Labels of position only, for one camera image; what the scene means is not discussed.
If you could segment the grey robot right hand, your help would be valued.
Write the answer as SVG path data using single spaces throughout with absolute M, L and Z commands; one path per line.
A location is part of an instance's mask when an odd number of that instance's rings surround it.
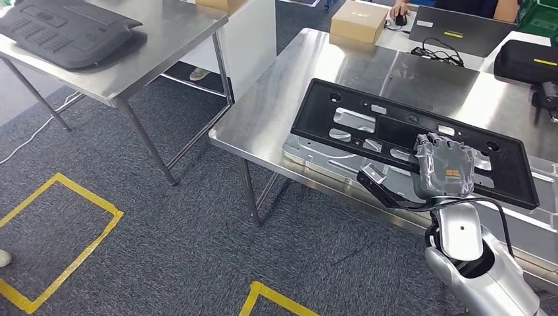
M 421 199 L 441 196 L 465 198 L 474 189 L 473 148 L 446 136 L 429 132 L 415 141 L 418 174 L 412 175 L 413 188 Z

